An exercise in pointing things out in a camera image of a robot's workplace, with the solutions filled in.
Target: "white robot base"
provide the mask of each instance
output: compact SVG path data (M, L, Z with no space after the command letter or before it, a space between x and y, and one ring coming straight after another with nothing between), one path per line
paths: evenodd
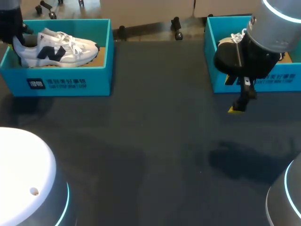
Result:
M0 128L0 226L75 226L71 190L48 145Z
M270 226L301 225L301 154L269 189L266 214Z

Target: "cardboard box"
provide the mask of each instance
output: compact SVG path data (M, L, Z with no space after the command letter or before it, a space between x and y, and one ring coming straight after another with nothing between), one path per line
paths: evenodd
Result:
M25 23L35 33L48 28L77 38L92 40L101 47L101 54L91 62L92 64L82 67L22 68L16 53L8 48L0 64L0 73L14 96L110 95L114 54L110 20L29 20Z
M223 38L230 37L231 33L241 32L246 28L250 18L250 16L222 16L207 19L204 52L214 93L240 92L238 82L232 86L224 84L227 75L215 68L214 54L217 50L216 43ZM289 63L288 58L284 60L275 65L266 79L256 80L256 91L301 91L301 63Z

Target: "white sneaker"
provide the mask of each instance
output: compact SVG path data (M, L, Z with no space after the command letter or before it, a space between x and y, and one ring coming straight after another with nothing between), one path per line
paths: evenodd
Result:
M231 37L224 38L219 41L218 46L225 42L239 43L246 33L246 28L241 31L241 33L231 34Z
M40 32L37 36L24 35L24 39L26 46L17 37L13 40L14 50L21 58L23 67L78 67L92 61L99 51L94 42L76 40L67 34L62 39Z

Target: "shoe tongue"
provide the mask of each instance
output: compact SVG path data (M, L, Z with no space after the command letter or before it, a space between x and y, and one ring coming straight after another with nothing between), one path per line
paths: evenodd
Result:
M53 41L59 41L58 38L50 36L48 34L45 34L43 32L38 33L38 44L43 40L43 39L48 39L48 40L53 40Z
M47 34L49 36L52 36L52 37L55 37L56 36L56 32L53 32L51 30L49 30L48 28L45 28L43 31L42 31L43 34Z
M51 37L58 37L58 33L57 32L54 32L52 30L49 30L48 28L45 28L43 31L42 31L43 34L46 34L46 35L49 35Z

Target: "new balance logo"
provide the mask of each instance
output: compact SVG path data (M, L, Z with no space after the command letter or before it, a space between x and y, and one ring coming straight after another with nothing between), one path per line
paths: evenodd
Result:
M62 57L65 55L66 50L61 46L57 53L55 53L55 48L51 46L45 46L41 50L41 52L38 54L37 58L44 60L46 57L49 58L49 60L54 60L59 62Z

